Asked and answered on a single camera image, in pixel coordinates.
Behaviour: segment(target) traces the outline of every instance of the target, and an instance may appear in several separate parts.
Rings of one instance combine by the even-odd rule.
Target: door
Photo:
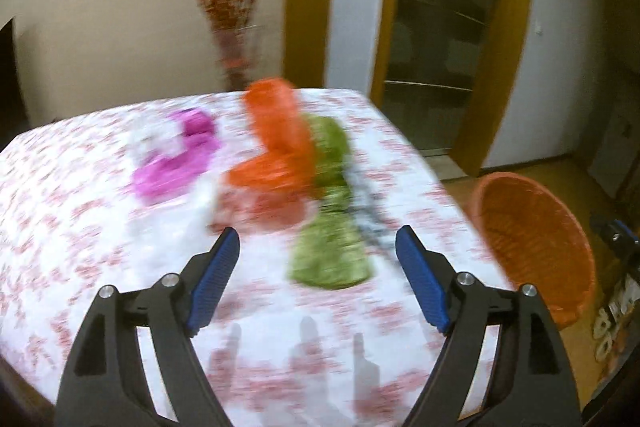
[[[382,111],[425,156],[453,146],[491,0],[396,0]]]

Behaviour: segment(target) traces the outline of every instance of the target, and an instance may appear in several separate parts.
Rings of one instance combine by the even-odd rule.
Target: green cloth
[[[371,277],[362,238],[349,214],[321,210],[304,227],[294,249],[290,277],[309,286],[333,290],[354,286]]]
[[[316,187],[344,185],[342,166],[351,154],[349,139],[329,116],[306,115],[316,146]]]
[[[347,135],[331,117],[306,115],[316,146],[316,187],[320,211],[303,227],[293,251],[289,276],[328,289],[354,286],[372,275],[364,242],[347,213],[351,190],[342,170],[351,150]]]

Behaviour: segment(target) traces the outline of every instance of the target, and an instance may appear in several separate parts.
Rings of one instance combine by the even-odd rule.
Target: wooden floor
[[[590,400],[603,369],[603,364],[596,362],[593,356],[596,347],[596,342],[591,338],[593,319],[621,275],[620,263],[600,238],[591,232],[589,217],[592,211],[606,216],[624,216],[619,214],[614,202],[587,172],[570,159],[512,170],[545,185],[564,201],[580,221],[591,243],[598,277],[593,305],[578,322],[561,332],[578,384],[580,403],[584,406]],[[475,183],[476,180],[473,178],[443,182],[449,194],[463,208]]]

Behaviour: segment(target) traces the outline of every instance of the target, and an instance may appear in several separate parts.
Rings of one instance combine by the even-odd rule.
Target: wicker basket
[[[524,176],[494,172],[480,178],[467,213],[514,286],[537,286],[558,328],[580,317],[593,298],[595,264],[562,201]]]

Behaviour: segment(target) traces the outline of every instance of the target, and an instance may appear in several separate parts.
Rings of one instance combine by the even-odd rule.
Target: floral tablecloth
[[[304,110],[337,118],[396,230],[485,284],[510,287],[437,177],[370,102],[348,90],[300,90]],[[199,190],[144,207],[130,191],[130,130],[148,112],[201,107],[224,145]],[[209,250],[212,179],[260,152],[238,93],[117,107],[40,127],[0,153],[0,353],[55,402],[66,356],[97,289],[122,291],[180,271]],[[375,276],[341,291],[286,278],[297,228],[241,236],[240,261],[214,320],[193,339],[226,412],[243,427],[379,425],[404,419],[443,338],[428,325],[393,253],[370,248]],[[496,342],[489,330],[466,410],[477,408]],[[145,370],[172,417],[146,329]]]

